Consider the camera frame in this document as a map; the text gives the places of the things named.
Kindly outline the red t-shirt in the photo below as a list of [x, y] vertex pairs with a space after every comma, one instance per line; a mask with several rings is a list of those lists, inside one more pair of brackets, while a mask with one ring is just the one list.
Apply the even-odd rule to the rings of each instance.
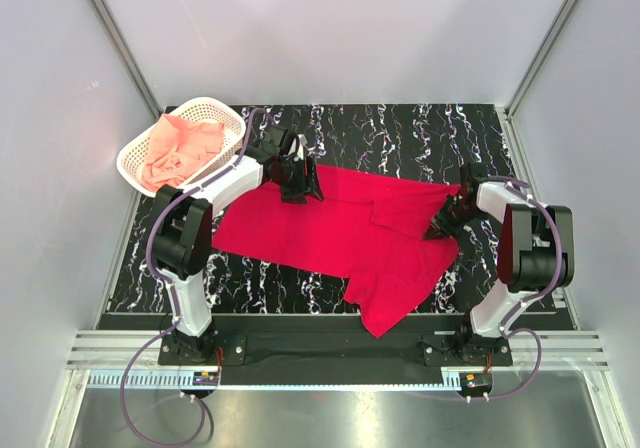
[[320, 166], [324, 200], [285, 203], [266, 183], [233, 201], [213, 248], [347, 279], [346, 302], [379, 338], [422, 304], [459, 253], [452, 238], [425, 239], [457, 186]]

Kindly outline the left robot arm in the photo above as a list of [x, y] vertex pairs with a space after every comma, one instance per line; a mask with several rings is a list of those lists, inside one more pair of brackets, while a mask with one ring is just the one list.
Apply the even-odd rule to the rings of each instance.
[[203, 286], [203, 270], [211, 253], [213, 216], [267, 183], [278, 186], [284, 203], [324, 199], [315, 160], [302, 134], [271, 125], [261, 139], [243, 144], [228, 163], [194, 186], [177, 189], [165, 185], [155, 195], [147, 267], [165, 284], [172, 325], [185, 335], [181, 352], [193, 363], [208, 362], [216, 350], [216, 340], [205, 333], [212, 317]]

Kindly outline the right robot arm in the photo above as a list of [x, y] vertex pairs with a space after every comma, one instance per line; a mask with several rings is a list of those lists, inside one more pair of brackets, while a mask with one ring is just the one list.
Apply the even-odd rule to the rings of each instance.
[[571, 283], [575, 272], [573, 214], [566, 206], [540, 202], [529, 183], [490, 175], [478, 163], [460, 167], [460, 187], [446, 197], [423, 235], [456, 238], [469, 222], [492, 217], [501, 224], [498, 279], [465, 314], [454, 335], [454, 352], [466, 364], [486, 357], [533, 303]]

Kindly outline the white plastic laundry basket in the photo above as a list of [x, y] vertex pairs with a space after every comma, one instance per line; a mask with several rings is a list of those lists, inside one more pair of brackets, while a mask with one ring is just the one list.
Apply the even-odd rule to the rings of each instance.
[[[244, 120], [230, 107], [213, 98], [199, 97], [191, 99], [167, 114], [179, 116], [192, 122], [215, 119], [225, 123], [222, 151], [193, 176], [179, 185], [177, 187], [179, 189], [186, 190], [213, 174], [216, 170], [226, 165], [243, 145], [246, 134], [246, 124]], [[141, 185], [140, 175], [148, 150], [149, 135], [156, 122], [125, 145], [118, 154], [116, 161], [117, 170], [121, 176], [132, 187], [149, 197], [153, 197], [156, 192], [153, 193]]]

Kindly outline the peach t-shirt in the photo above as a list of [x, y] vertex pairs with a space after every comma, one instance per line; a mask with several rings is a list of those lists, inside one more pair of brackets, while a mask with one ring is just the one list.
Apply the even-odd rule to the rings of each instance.
[[153, 193], [164, 185], [177, 188], [222, 151], [224, 131], [225, 123], [215, 119], [162, 115], [149, 135], [141, 185]]

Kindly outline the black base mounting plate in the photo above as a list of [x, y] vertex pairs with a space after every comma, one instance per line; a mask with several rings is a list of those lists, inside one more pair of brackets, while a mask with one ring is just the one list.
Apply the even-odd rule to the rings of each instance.
[[97, 331], [111, 350], [139, 348], [166, 366], [222, 369], [226, 387], [440, 384], [442, 368], [480, 368], [469, 355], [447, 355], [447, 338], [462, 322], [460, 314], [411, 315], [376, 339], [356, 315], [216, 314], [213, 332], [202, 342], [178, 341], [165, 334], [167, 315], [105, 314]]

